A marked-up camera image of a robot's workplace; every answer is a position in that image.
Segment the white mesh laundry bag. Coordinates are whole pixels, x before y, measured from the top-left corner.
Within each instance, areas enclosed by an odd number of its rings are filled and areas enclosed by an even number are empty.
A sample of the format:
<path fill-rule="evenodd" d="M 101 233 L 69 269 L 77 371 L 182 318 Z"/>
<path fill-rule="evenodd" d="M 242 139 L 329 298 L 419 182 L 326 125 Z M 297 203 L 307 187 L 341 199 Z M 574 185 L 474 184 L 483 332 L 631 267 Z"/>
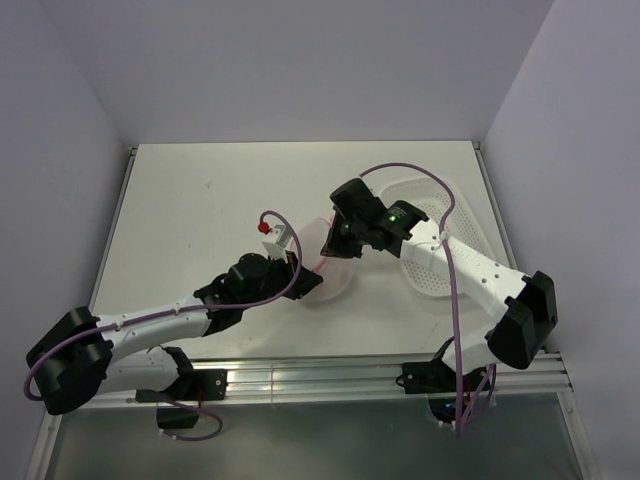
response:
<path fill-rule="evenodd" d="M 326 257 L 321 254 L 330 226 L 331 223 L 327 219 L 316 218 L 298 231 L 303 267 L 322 278 L 322 283 L 302 298 L 303 303 L 334 300 L 347 290 L 354 278 L 356 271 L 354 259 Z"/>

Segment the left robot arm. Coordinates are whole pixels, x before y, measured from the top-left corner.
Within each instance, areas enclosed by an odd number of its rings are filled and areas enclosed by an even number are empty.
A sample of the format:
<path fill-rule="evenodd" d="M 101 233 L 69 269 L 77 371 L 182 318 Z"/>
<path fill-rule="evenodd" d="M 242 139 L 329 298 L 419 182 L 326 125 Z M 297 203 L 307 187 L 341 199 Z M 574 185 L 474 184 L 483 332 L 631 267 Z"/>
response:
<path fill-rule="evenodd" d="M 67 312 L 29 351 L 23 393 L 51 415 L 69 413 L 94 396 L 135 391 L 144 400 L 193 400 L 202 381 L 174 343 L 220 333 L 243 313 L 279 298 L 299 300 L 323 282 L 296 254 L 243 255 L 227 272 L 192 295 L 158 310 L 95 316 Z"/>

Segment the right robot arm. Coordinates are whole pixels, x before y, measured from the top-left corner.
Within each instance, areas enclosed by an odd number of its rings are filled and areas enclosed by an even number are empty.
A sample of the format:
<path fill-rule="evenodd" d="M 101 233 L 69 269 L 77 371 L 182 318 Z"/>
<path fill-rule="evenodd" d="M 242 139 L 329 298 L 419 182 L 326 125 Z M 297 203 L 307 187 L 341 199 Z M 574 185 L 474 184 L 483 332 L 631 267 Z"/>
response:
<path fill-rule="evenodd" d="M 453 273 L 456 290 L 480 305 L 488 325 L 437 354 L 435 383 L 452 390 L 467 374 L 494 363 L 524 370 L 555 328 L 557 305 L 553 280 L 541 271 L 531 276 L 494 262 L 454 237 L 404 200 L 385 206 L 363 180 L 352 179 L 330 196 L 335 216 L 325 256 L 358 258 L 362 249 L 386 251 L 437 275 Z"/>

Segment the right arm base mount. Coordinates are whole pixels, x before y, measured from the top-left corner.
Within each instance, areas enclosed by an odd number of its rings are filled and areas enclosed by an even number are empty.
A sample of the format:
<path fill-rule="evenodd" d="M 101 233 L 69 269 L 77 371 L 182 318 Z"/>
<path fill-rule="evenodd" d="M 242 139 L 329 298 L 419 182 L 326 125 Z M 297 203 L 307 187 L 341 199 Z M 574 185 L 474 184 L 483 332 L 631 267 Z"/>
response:
<path fill-rule="evenodd" d="M 490 404 L 496 380 L 496 367 L 481 367 L 463 376 L 462 401 L 456 400 L 456 374 L 446 366 L 442 357 L 446 349 L 454 342 L 449 338 L 429 361 L 405 362 L 401 365 L 401 374 L 395 384 L 406 395 L 433 395 L 451 393 L 448 398 L 429 401 L 430 412 L 438 426 L 456 426 L 456 411 L 461 418 L 469 413 L 467 422 L 480 415 Z"/>

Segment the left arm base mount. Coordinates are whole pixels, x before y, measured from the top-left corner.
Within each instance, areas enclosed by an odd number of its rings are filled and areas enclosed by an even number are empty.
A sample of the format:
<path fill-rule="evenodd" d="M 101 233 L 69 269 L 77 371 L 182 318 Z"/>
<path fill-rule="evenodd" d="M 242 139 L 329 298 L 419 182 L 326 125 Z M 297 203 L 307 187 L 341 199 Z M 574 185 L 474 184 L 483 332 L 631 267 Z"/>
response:
<path fill-rule="evenodd" d="M 195 442 L 211 439 L 223 429 L 222 419 L 204 408 L 208 401 L 225 399 L 228 372 L 220 368 L 196 369 L 187 355 L 178 347 L 156 347 L 149 353 L 162 353 L 169 360 L 169 372 L 177 378 L 159 391 L 137 390 L 136 403 L 156 403 L 156 424 L 161 433 L 176 440 Z M 200 419 L 208 418 L 217 424 L 216 429 L 202 437 L 189 437 L 179 430 L 193 429 Z"/>

